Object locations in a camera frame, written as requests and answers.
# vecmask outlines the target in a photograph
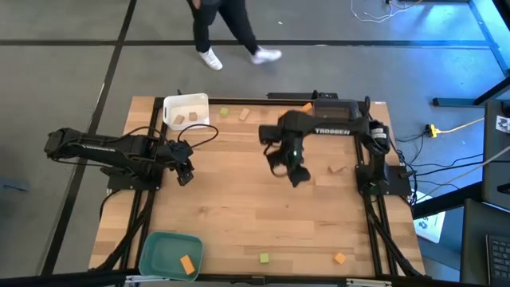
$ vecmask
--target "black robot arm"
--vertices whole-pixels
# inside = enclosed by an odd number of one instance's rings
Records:
[[[110,179],[142,183],[161,182],[160,171],[169,168],[177,171],[179,184],[186,185],[193,179],[194,168],[189,160],[193,150],[185,140],[175,142],[164,138],[164,141],[165,144],[158,145],[159,139],[150,136],[116,138],[61,128],[49,134],[45,153],[56,162],[78,157],[104,163],[110,167],[102,167],[101,171]]]
[[[346,100],[344,103],[352,105],[357,103]],[[264,150],[271,172],[275,176],[288,176],[292,185],[296,187],[300,182],[308,181],[310,173],[301,166],[303,158],[303,140],[310,134],[325,134],[334,136],[358,136],[363,146],[370,152],[371,164],[369,165],[370,181],[384,183],[387,181],[387,170],[384,161],[385,155],[390,151],[390,142],[387,126],[376,120],[370,120],[368,112],[370,99],[365,99],[364,108],[355,105],[358,111],[353,112],[355,118],[335,118],[310,116],[303,112],[289,111],[278,119],[276,126],[261,125],[259,127],[259,140],[261,144],[267,144]],[[268,152],[274,145],[279,144],[275,151]],[[274,169],[278,165],[284,165],[287,172],[276,174]]]

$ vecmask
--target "green bowl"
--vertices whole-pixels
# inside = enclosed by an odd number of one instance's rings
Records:
[[[188,255],[195,272],[186,275],[181,258]],[[180,281],[194,281],[202,265],[203,245],[200,238],[186,234],[156,231],[143,244],[138,264],[140,274],[161,276]]]

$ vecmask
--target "yellow cable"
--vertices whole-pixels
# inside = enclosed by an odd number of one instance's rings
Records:
[[[472,124],[478,123],[479,121],[482,121],[482,120],[484,120],[484,118],[483,118],[483,117],[482,117],[482,118],[480,118],[480,119],[478,119],[478,120],[474,120],[474,121],[472,121],[472,122],[470,122],[470,123],[462,124],[460,127],[452,128],[451,130],[448,130],[448,131],[441,131],[441,130],[439,130],[439,129],[436,129],[436,133],[437,133],[437,134],[440,134],[440,133],[455,132],[455,131],[460,130],[461,128],[465,128],[465,127],[467,127],[467,126],[469,126],[469,125],[472,125]]]

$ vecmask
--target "white sneaker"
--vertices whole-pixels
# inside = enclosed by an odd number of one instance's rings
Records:
[[[223,64],[220,62],[218,57],[214,55],[213,49],[209,48],[209,51],[205,53],[199,53],[200,57],[204,59],[204,62],[214,71],[219,71],[223,69]]]
[[[252,56],[252,63],[255,65],[276,61],[281,58],[281,51],[277,49],[264,49],[258,47],[255,55]]]

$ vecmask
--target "wooden table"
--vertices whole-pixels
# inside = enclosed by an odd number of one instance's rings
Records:
[[[154,100],[133,97],[124,132],[149,124]],[[229,109],[227,118],[218,114],[222,106]],[[292,107],[222,106],[210,105],[211,124],[220,133],[194,149],[190,157],[193,181],[181,187],[175,173],[165,171],[149,232],[168,230],[200,237],[203,274],[373,277],[367,219],[355,182],[354,138],[305,138],[304,165],[312,180],[292,188],[288,179],[271,174],[258,140],[259,124],[275,124],[280,111]],[[251,111],[245,122],[238,119],[243,108]],[[372,103],[371,115],[390,125],[385,103]],[[182,137],[194,144],[213,134],[211,129],[199,129]],[[175,140],[177,132],[169,131],[167,137]],[[386,160],[399,165],[394,151]],[[330,174],[328,166],[338,162],[346,168]],[[90,267],[102,263],[124,236],[133,196],[134,191],[122,191],[106,203]],[[424,273],[409,207],[399,197],[385,199],[392,238],[414,268]],[[137,246],[135,238],[129,267],[134,267]],[[381,238],[379,250],[383,271],[388,273]],[[338,252],[347,257],[342,265],[333,261]],[[269,253],[269,264],[259,263],[260,253]]]

